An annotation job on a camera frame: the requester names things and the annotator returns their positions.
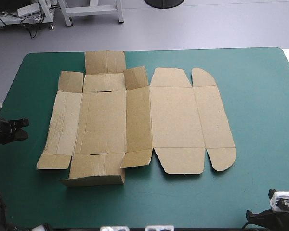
cardboard flap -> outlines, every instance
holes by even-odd
[[[124,74],[86,75],[83,93],[125,90]]]
[[[124,153],[74,156],[68,178],[122,175],[124,170],[120,169],[120,165],[123,157]]]
[[[83,73],[61,71],[58,90],[64,92],[82,93]]]
[[[149,85],[144,66],[125,70],[124,78],[126,90],[132,90]]]
[[[46,145],[38,167],[42,166],[43,169],[68,168],[70,157],[74,155],[81,95],[81,93],[57,92]]]
[[[85,52],[86,74],[123,73],[125,56],[123,51]]]
[[[126,152],[152,149],[149,87],[126,93]]]
[[[168,174],[201,174],[205,148],[154,148]]]
[[[123,184],[124,178],[121,175],[113,176],[89,176],[77,179],[60,180],[67,187],[95,186],[106,184]]]
[[[184,70],[178,68],[156,68],[150,83],[152,87],[191,88]]]
[[[148,165],[151,162],[152,148],[126,153],[121,168]]]
[[[228,169],[236,160],[235,148],[207,148],[207,151],[216,171]]]
[[[193,89],[206,147],[235,147],[218,87],[205,86]]]
[[[42,154],[37,163],[37,169],[68,169],[70,155]]]
[[[192,70],[193,87],[215,86],[214,77],[201,68],[193,68]]]

green table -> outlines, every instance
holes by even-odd
[[[201,175],[167,175],[156,155],[126,170],[124,185],[67,188],[68,170],[36,171],[61,70],[85,71],[84,53],[24,58],[0,117],[28,118],[29,139],[0,146],[0,191],[8,222],[32,227],[173,224],[241,227],[246,209],[269,208],[268,190],[289,190],[289,64],[279,48],[129,51],[127,68],[201,67],[215,77],[236,143],[237,159],[217,173],[206,157]]]

unfolded cardboard box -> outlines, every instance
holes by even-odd
[[[229,168],[235,144],[214,78],[193,69],[125,70],[122,51],[87,52],[86,75],[61,72],[37,169],[67,169],[66,186],[124,183],[124,168],[148,165],[152,149],[169,174],[200,174],[207,149]]]
[[[144,67],[124,71],[127,92],[127,153],[121,167],[148,165],[154,148],[165,172],[200,174],[205,150],[217,171],[235,161],[236,148],[212,75],[157,68],[150,86]]]

gray floor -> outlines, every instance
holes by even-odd
[[[23,57],[32,52],[289,48],[289,0],[185,0],[167,10],[143,0],[122,1],[123,24],[115,15],[101,15],[75,18],[74,26],[66,27],[57,10],[55,30],[39,31],[35,39],[19,26],[0,31],[0,100]]]

black bin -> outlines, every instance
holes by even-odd
[[[144,0],[148,5],[160,8],[167,9],[180,5],[184,0]]]

